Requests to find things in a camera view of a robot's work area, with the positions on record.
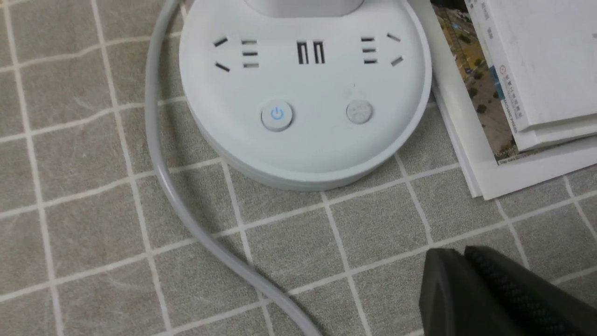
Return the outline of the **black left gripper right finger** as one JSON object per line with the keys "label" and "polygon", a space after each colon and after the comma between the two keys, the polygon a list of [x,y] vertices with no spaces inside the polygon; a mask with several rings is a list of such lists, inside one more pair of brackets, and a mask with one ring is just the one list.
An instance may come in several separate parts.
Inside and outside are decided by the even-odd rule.
{"label": "black left gripper right finger", "polygon": [[492,296],[529,336],[595,336],[596,309],[488,246],[465,258]]}

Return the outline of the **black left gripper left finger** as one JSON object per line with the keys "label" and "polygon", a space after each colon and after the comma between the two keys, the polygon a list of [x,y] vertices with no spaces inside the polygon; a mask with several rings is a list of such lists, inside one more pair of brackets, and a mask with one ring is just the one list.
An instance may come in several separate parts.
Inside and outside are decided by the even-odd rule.
{"label": "black left gripper left finger", "polygon": [[426,336],[525,335],[454,249],[426,252],[419,310]]}

